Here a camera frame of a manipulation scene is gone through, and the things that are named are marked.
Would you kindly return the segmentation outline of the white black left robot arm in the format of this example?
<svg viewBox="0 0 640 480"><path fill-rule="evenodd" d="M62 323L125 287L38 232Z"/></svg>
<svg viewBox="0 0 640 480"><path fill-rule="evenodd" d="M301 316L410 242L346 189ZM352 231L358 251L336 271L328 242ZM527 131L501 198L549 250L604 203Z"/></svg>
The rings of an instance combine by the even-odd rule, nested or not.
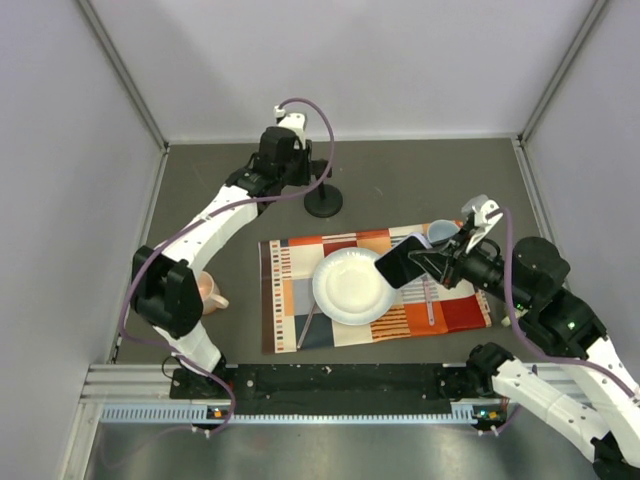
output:
<svg viewBox="0 0 640 480"><path fill-rule="evenodd" d="M198 279L209 261L245 225L256 219L288 186L308 186L315 175L306 117L287 114L261 135L258 151L233 172L214 199L179 236L133 257L137 284L130 306L169 344L171 353L194 371L192 384L205 396L226 387L218 366L222 353L201 318L204 300Z"/></svg>

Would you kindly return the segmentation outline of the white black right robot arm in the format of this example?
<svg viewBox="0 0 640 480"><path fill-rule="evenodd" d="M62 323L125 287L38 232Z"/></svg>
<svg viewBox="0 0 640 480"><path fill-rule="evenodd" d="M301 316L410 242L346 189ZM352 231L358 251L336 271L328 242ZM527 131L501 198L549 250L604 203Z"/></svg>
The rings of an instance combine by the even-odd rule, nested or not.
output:
<svg viewBox="0 0 640 480"><path fill-rule="evenodd" d="M519 312L514 332L543 361L560 366L587 401L561 392L493 342L474 347L466 362L474 393L515 401L573 444L599 478L638 478L638 383L593 309L564 288L570 266L558 249L540 237L509 241L507 248L490 254L464 226L448 242L413 247L403 257L446 288L465 280Z"/></svg>

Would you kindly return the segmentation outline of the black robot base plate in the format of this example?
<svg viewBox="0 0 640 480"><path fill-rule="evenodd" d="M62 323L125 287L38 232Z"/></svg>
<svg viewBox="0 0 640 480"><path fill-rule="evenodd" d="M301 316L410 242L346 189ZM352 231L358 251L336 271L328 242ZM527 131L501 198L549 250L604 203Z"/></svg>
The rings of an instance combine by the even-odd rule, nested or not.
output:
<svg viewBox="0 0 640 480"><path fill-rule="evenodd" d="M242 400L278 394L407 393L427 399L492 398L487 377L465 366L414 364L241 364L214 369Z"/></svg>

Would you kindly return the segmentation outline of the phone with lilac case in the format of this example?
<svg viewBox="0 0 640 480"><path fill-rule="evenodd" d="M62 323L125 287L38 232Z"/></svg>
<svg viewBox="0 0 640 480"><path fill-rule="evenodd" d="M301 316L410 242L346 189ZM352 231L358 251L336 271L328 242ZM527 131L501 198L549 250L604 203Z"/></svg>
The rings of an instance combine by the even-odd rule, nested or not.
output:
<svg viewBox="0 0 640 480"><path fill-rule="evenodd" d="M374 266L392 288L400 289L426 274L421 266L409 258L409 254L429 247L423 234L412 233L378 258Z"/></svg>

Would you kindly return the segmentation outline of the black phone stand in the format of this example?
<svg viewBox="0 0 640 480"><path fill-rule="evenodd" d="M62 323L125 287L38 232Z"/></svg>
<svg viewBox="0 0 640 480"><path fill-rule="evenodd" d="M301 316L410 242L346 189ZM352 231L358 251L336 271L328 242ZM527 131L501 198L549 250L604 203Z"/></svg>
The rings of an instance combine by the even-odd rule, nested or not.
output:
<svg viewBox="0 0 640 480"><path fill-rule="evenodd" d="M311 161L311 173L318 180L323 174L328 160ZM316 218L329 218L336 215L343 207L343 195L333 186L321 182L319 186L304 196L304 208Z"/></svg>

